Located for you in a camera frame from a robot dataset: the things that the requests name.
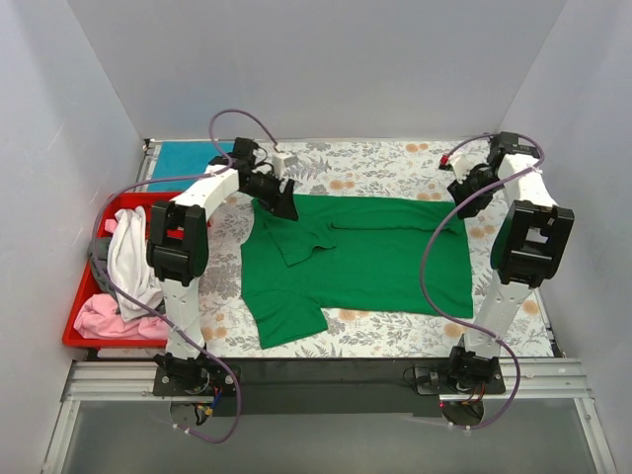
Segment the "green t shirt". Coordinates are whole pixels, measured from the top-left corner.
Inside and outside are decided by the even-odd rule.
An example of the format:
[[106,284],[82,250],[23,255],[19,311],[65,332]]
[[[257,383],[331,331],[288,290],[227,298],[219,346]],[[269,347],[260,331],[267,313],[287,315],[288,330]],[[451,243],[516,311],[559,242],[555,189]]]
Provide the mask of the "green t shirt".
[[324,332],[326,308],[474,315],[465,223],[448,201],[298,196],[298,220],[252,203],[242,297],[270,349]]

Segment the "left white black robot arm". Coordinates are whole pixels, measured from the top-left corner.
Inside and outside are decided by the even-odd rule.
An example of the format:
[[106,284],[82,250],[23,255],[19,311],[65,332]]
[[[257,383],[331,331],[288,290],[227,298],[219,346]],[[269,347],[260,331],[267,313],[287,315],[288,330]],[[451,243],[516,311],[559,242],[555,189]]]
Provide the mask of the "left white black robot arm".
[[258,159],[266,154],[254,140],[238,137],[232,150],[219,151],[185,191],[151,207],[147,263],[162,290],[169,327],[166,353],[155,360],[168,380],[190,395],[210,392],[213,374],[226,374],[203,353],[198,309],[199,280],[209,257],[209,219],[235,193],[254,198],[276,217],[298,219],[295,182],[283,176],[298,159],[278,149],[270,160]]

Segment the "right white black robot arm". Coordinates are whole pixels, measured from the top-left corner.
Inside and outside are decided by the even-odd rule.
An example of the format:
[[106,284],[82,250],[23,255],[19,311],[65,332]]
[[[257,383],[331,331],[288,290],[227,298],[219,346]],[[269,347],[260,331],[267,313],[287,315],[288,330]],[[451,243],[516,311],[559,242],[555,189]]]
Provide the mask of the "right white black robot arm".
[[460,219],[475,217],[504,194],[508,213],[494,241],[492,278],[473,328],[451,350],[446,380],[459,393],[483,392],[502,380],[500,341],[522,303],[558,271],[575,221],[574,212],[548,193],[541,147],[519,133],[488,135],[489,154],[474,163],[453,148],[439,161],[454,175],[448,191]]

